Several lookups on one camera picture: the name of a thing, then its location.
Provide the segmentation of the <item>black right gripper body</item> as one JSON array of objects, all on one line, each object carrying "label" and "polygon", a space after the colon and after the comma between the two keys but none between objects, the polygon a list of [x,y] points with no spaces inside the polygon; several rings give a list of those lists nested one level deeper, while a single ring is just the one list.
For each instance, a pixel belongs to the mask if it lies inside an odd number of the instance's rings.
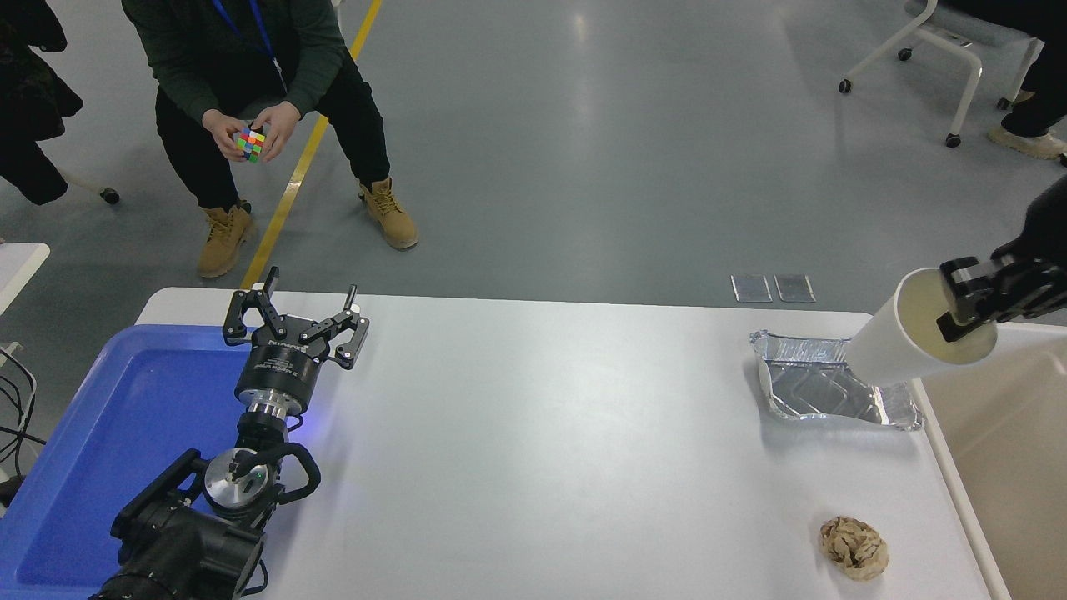
[{"label": "black right gripper body", "polygon": [[1066,260],[1066,176],[1053,183],[1026,209],[1018,237],[998,247],[991,258]]}]

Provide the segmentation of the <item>person's right hand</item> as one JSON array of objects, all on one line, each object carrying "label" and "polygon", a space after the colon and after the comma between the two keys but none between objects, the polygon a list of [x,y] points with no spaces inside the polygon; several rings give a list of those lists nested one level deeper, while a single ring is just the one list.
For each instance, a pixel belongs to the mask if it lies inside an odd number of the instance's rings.
[{"label": "person's right hand", "polygon": [[245,122],[241,119],[230,117],[221,113],[220,110],[209,109],[201,117],[203,129],[213,138],[218,151],[225,159],[243,163],[245,161],[244,151],[237,147],[233,136],[240,133],[245,128]]}]

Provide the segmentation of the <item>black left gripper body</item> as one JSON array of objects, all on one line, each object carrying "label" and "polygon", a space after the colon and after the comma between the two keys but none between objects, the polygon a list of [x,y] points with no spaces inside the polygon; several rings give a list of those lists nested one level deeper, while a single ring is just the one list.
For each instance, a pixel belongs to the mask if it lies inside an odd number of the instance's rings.
[{"label": "black left gripper body", "polygon": [[251,407],[255,402],[282,402],[289,415],[302,415],[308,405],[323,361],[323,341],[302,344],[255,334],[252,349],[233,395]]}]

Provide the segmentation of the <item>person's left hand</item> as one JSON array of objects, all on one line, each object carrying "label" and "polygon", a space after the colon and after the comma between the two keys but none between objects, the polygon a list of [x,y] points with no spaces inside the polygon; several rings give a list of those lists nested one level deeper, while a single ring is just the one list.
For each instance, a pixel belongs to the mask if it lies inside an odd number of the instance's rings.
[{"label": "person's left hand", "polygon": [[260,111],[250,124],[252,130],[266,129],[262,151],[259,155],[260,161],[269,163],[269,161],[278,158],[293,135],[300,119],[300,111],[293,102],[288,100],[282,100],[278,105],[266,107]]}]

